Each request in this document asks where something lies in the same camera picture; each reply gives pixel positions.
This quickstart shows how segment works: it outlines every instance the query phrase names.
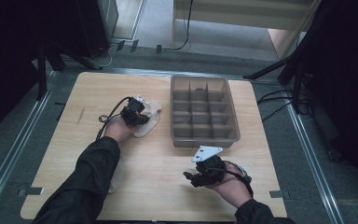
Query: wooden board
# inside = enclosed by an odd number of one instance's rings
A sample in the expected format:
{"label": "wooden board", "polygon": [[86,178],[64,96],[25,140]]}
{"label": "wooden board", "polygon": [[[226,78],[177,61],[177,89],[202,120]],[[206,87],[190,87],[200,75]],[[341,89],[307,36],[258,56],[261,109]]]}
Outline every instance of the wooden board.
{"label": "wooden board", "polygon": [[[229,86],[240,126],[241,140],[219,155],[243,166],[253,178],[255,199],[267,204],[277,217],[286,217],[251,83],[230,80]],[[21,209],[34,218],[46,199],[74,171],[77,157],[95,140],[98,117],[111,112],[125,96],[141,94],[161,104],[160,122],[145,137],[132,137],[120,146],[126,162],[117,192],[107,196],[99,219],[158,221],[232,221],[236,209],[217,193],[194,188],[182,172],[194,169],[197,148],[175,148],[171,139],[171,78],[154,76],[80,74],[32,187],[42,195],[29,195]]]}

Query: white bracket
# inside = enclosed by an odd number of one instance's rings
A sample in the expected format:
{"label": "white bracket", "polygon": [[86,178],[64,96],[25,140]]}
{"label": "white bracket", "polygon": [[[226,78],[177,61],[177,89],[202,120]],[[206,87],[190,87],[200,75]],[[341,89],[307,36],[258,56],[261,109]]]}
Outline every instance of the white bracket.
{"label": "white bracket", "polygon": [[206,161],[217,153],[223,151],[221,147],[205,147],[200,146],[196,155],[191,159],[193,162]]}

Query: gray carpet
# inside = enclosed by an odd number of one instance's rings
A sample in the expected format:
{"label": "gray carpet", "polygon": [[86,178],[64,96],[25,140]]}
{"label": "gray carpet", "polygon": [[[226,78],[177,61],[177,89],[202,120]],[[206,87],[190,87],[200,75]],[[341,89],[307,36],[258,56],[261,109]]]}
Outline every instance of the gray carpet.
{"label": "gray carpet", "polygon": [[[241,77],[241,75],[252,74],[273,63],[175,51],[163,51],[161,54],[156,54],[154,49],[137,49],[134,53],[130,53],[129,47],[121,51],[111,49],[111,52],[112,63],[100,72],[109,72],[116,68],[137,68]],[[99,63],[108,62],[107,56],[103,56],[99,61]],[[47,106],[0,194],[0,223],[30,222],[20,217],[25,197],[17,194],[20,189],[31,186],[43,159],[49,139],[58,123],[57,118],[62,111],[62,105],[55,103],[66,102],[77,75],[87,70],[78,63],[71,61],[66,61],[66,63],[67,69],[59,75]],[[253,83],[257,99],[281,89],[280,85],[271,82],[276,79],[277,75],[279,75],[279,71]],[[37,87],[24,96],[19,105],[2,122],[0,126],[0,164],[30,113],[36,95]],[[283,104],[284,101],[277,101],[260,105],[261,117],[266,117]],[[310,138],[314,142],[318,159],[337,197],[344,220],[347,223],[358,223],[358,172],[347,163],[331,162],[327,157],[324,141],[318,134],[312,119],[309,117],[303,119],[310,130]],[[266,120],[264,127],[281,190],[287,192],[284,203],[288,216],[298,224],[330,223],[287,110],[283,109]]]}

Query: compartment organizer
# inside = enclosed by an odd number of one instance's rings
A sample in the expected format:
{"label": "compartment organizer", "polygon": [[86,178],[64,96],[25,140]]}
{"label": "compartment organizer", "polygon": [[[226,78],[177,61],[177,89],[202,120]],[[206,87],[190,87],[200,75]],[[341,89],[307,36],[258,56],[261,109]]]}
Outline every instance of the compartment organizer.
{"label": "compartment organizer", "polygon": [[231,147],[240,139],[227,80],[172,76],[171,136],[175,147]]}

